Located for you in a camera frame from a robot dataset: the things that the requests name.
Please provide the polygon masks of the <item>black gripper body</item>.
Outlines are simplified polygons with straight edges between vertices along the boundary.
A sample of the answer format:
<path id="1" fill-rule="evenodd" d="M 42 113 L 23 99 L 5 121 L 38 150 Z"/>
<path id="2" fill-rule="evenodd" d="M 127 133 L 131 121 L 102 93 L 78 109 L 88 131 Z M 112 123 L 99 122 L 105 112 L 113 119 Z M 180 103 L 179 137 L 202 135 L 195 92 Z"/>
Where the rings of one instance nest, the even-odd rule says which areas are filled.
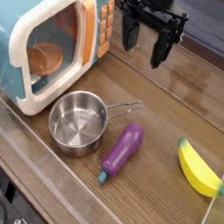
<path id="1" fill-rule="evenodd" d="M 130 8 L 140 22 L 154 30 L 168 27 L 176 34 L 174 41 L 181 41 L 189 14 L 177 0 L 122 0 L 121 5 Z"/>

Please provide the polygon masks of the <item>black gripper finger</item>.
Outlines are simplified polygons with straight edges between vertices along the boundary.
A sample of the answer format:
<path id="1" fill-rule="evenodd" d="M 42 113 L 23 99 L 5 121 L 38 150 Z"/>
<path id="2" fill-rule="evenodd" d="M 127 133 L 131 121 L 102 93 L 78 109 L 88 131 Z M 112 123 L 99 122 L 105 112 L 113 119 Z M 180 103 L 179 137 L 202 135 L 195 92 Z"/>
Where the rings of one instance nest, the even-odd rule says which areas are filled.
<path id="1" fill-rule="evenodd" d="M 164 62 L 170 53 L 171 46 L 174 43 L 175 34 L 168 28 L 163 28 L 158 33 L 157 42 L 153 47 L 151 57 L 151 67 L 157 68 L 160 63 Z"/>
<path id="2" fill-rule="evenodd" d="M 135 14 L 129 10 L 123 10 L 122 18 L 122 45 L 125 51 L 129 51 L 137 44 L 140 23 Z"/>

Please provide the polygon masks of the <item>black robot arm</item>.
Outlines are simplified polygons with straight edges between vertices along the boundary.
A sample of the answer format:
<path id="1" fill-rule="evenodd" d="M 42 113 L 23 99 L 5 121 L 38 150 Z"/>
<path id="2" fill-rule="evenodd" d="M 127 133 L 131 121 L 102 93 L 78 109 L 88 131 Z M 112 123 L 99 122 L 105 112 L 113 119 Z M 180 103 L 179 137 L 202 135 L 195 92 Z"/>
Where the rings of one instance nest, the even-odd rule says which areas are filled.
<path id="1" fill-rule="evenodd" d="M 122 46 L 130 51 L 138 42 L 141 23 L 158 33 L 151 55 L 151 68 L 159 67 L 174 44 L 183 38 L 188 13 L 175 0 L 122 0 Z"/>

